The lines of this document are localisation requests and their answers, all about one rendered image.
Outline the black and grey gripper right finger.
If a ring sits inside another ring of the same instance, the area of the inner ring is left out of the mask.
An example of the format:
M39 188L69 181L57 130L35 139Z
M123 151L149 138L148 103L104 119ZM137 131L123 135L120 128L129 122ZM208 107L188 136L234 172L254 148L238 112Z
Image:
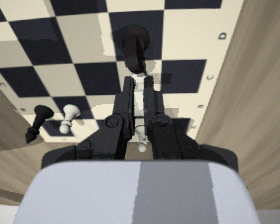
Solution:
M233 151L198 144L173 125L164 111L162 91L154 91L153 76L144 77L144 130L152 143L154 159L158 156L158 159L210 160L226 164L239 174L238 158Z

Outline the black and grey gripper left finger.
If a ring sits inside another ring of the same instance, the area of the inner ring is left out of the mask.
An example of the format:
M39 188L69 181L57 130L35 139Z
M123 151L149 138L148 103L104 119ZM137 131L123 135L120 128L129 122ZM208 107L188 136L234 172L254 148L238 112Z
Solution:
M135 135L134 78L124 77L123 92L116 92L112 115L102 127L78 145L48 151L41 161L41 169L66 160L125 160L127 142Z

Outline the black and cream chessboard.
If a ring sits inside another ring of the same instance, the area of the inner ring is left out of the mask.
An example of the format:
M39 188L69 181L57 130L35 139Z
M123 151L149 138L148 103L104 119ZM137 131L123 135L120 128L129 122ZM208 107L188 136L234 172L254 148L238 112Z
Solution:
M54 112L45 142L81 142L112 115L131 76L121 36L145 27L144 73L164 111L195 140L244 0L0 0L0 90L32 126L34 108ZM60 132L64 107L81 113Z

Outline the white chess pawn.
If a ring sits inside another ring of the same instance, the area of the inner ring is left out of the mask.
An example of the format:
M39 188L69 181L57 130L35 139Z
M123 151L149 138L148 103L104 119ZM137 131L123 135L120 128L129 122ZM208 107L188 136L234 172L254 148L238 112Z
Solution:
M139 136L139 141L138 141L138 150L140 152L145 152L147 149L147 142L146 140L146 136L145 136L145 130L144 130L144 125L139 125L135 128L135 132L138 134Z
M81 110L79 107L73 104L67 104L64 107L65 112L65 120L62 121L62 125L60 126L60 132L63 134L67 134L70 132L70 128L72 127L72 121L75 117L79 116L81 113Z

